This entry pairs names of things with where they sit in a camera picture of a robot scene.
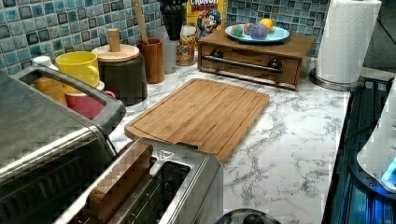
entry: blue plate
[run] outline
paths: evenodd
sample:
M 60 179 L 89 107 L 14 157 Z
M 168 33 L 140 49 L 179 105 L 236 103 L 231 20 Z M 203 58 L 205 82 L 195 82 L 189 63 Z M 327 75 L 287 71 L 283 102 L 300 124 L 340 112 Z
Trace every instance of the blue plate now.
M 239 24 L 242 29 L 244 28 L 245 24 Z M 231 34 L 231 29 L 233 29 L 232 26 L 229 26 L 225 29 L 225 33 L 229 36 L 231 36 L 232 38 L 235 38 L 241 42 L 248 42 L 248 43 L 271 43 L 271 42 L 278 42 L 278 41 L 282 41 L 284 39 L 286 39 L 290 33 L 287 30 L 284 30 L 280 27 L 273 27 L 273 30 L 271 31 L 271 33 L 268 34 L 267 38 L 261 40 L 261 39 L 252 39 L 250 37 L 250 35 L 245 35 L 242 34 L 242 36 L 235 36 Z

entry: stainless steel toaster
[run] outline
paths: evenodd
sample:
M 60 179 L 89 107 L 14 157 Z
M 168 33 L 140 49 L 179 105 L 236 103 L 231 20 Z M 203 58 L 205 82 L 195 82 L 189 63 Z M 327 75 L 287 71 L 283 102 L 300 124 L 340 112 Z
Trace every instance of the stainless steel toaster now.
M 50 77 L 106 105 L 93 120 L 31 87 Z M 121 101 L 46 67 L 0 74 L 0 223 L 52 223 L 116 158 Z
M 146 138 L 136 140 L 123 154 L 142 142 L 153 148 L 149 174 L 130 192 L 108 223 L 215 223 L 223 214 L 222 164 L 211 154 Z M 87 207 L 92 189 L 106 178 L 113 164 L 55 223 L 96 223 L 81 214 L 81 210 Z

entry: paper towel holder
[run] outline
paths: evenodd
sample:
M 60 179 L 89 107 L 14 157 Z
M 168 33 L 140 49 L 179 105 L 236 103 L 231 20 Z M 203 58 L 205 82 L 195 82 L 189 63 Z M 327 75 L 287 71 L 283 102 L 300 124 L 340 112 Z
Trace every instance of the paper towel holder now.
M 311 70 L 309 79 L 316 85 L 332 91 L 359 91 L 364 87 L 364 77 L 352 83 L 336 83 L 317 76 L 317 68 Z

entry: stovetop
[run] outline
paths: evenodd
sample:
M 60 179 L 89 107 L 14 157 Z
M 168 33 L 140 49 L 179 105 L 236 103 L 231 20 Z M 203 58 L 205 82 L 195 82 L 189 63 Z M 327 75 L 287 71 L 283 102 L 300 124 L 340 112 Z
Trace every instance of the stovetop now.
M 356 161 L 380 118 L 391 81 L 366 78 L 365 88 L 350 94 L 322 223 L 396 223 L 396 195 Z

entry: cereal box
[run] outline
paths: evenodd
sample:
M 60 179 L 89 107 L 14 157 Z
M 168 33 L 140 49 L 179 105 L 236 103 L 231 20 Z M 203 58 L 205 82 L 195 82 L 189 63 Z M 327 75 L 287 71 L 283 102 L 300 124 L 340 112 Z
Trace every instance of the cereal box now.
M 197 41 L 224 26 L 227 3 L 228 0 L 188 0 L 186 22 L 197 28 Z

